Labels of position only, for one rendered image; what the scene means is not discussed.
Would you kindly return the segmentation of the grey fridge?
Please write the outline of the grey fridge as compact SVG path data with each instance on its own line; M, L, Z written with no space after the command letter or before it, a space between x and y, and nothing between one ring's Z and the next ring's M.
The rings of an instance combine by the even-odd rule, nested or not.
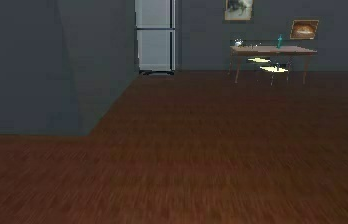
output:
M175 71L175 0L135 0L138 59L144 74Z

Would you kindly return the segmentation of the black chair with yellow seat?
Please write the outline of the black chair with yellow seat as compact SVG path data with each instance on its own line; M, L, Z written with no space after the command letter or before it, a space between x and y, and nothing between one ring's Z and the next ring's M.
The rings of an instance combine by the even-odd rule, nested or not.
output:
M265 56L254 56L254 57L250 57L247 59L247 62L250 64L253 64L255 69L254 71L256 73L258 73L262 67L269 67L271 65L271 60L269 57L265 57Z
M292 66L291 62L286 62L286 63L276 62L276 63L262 65L260 66L260 69L270 73L270 85L273 85L275 81L275 77L278 73L285 73L286 81L289 81L291 66Z

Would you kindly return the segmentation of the brown wooden table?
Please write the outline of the brown wooden table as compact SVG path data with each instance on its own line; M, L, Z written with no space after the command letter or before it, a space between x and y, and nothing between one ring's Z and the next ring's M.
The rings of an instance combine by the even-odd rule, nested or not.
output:
M276 46L231 46L230 47L230 64L229 64L229 70L228 75L232 72L232 65L233 65L233 57L237 57L237 69L235 74L235 82L238 82L239 73L240 73L240 67L241 67L241 59L243 57L249 57L249 56L305 56L305 63L304 63L304 70L303 70L303 79L302 83L306 83L306 76L309 66L310 57L312 55L317 54L316 50L311 50L307 48L303 48L300 46L281 46L280 48L277 48Z

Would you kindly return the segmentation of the grey framed picture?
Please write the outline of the grey framed picture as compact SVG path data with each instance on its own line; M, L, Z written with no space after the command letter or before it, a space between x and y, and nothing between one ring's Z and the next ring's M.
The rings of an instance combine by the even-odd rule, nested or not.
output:
M224 19L249 21L253 15L254 0L225 0Z

